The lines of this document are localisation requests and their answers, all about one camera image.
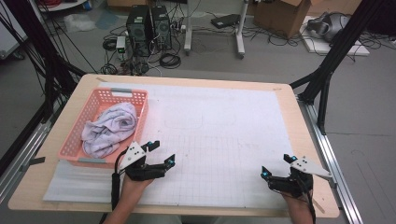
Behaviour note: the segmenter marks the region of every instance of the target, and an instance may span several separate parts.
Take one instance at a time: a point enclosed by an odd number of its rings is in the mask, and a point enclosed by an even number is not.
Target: wooden table
[[[62,147],[67,134],[73,127],[79,111],[92,89],[101,82],[155,84],[183,87],[208,87],[239,90],[273,91],[276,94],[282,117],[285,122],[290,145],[297,157],[307,156],[320,164],[318,154],[310,133],[304,122],[300,107],[297,104],[291,87],[287,84],[203,80],[166,77],[121,77],[105,75],[86,75],[78,83],[76,90],[65,106],[62,114],[54,124],[45,143],[36,157],[45,157],[44,163],[32,165],[26,172],[21,183],[11,197],[8,206],[15,210],[40,211],[92,211],[110,212],[110,203],[54,203],[44,202],[43,196],[47,191],[58,163],[57,153]],[[339,209],[332,194],[329,183],[319,177],[315,179],[314,205],[317,217],[338,217]],[[176,214],[202,216],[252,216],[252,217],[286,217],[286,211],[247,209],[247,208],[213,208],[190,206],[139,205],[136,213],[147,214]]]

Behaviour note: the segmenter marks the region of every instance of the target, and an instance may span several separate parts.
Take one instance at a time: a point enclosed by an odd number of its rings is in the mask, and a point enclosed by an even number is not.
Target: plastic bag
[[[64,17],[67,33],[77,31],[90,31],[95,28],[95,23],[91,21],[88,15],[72,14]]]

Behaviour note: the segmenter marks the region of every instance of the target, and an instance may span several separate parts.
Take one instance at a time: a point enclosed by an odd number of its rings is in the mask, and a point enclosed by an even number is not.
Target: concrete floor
[[[93,21],[113,18],[108,27],[70,34],[73,42],[98,70],[104,64],[103,37],[125,23],[125,17],[112,17],[102,8],[87,12]],[[194,19],[207,27],[210,15]],[[78,52],[61,35],[71,63],[91,72]],[[159,67],[163,77],[185,77],[254,82],[291,83],[315,71],[323,57],[308,53],[304,44],[276,46],[267,35],[244,38],[246,56],[236,54],[234,36],[194,33],[192,52],[179,53],[181,66],[176,70]],[[365,223],[396,223],[396,50],[386,47],[368,49],[368,57],[345,58],[332,77],[327,109],[326,131],[334,154],[341,166],[353,199]],[[160,73],[151,69],[147,76]],[[295,90],[300,93],[303,88]],[[0,61],[0,156],[44,101],[33,66],[29,60]],[[50,213],[11,211],[7,199],[0,204],[1,223],[98,223],[98,213]],[[201,217],[186,217],[203,223]],[[290,223],[287,218],[268,223]],[[318,223],[347,223],[341,215],[336,219],[319,219]]]

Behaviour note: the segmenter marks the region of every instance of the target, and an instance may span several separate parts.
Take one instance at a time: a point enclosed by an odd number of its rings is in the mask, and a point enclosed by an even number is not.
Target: purple towel
[[[136,129],[137,115],[131,103],[119,103],[105,110],[97,121],[87,121],[81,134],[84,152],[103,158],[120,147],[119,142]]]

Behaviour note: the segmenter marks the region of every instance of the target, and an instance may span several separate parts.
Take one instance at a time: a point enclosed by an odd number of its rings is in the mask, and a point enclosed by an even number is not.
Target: hand
[[[107,217],[104,224],[124,223],[132,211],[134,211],[134,208],[142,197],[145,188],[151,184],[152,181],[154,181],[154,179],[134,181],[128,175],[125,175],[122,183],[119,203],[114,211]]]
[[[300,198],[293,198],[289,193],[282,192],[281,194],[288,204],[289,214],[293,224],[314,223],[308,203],[303,196]]]

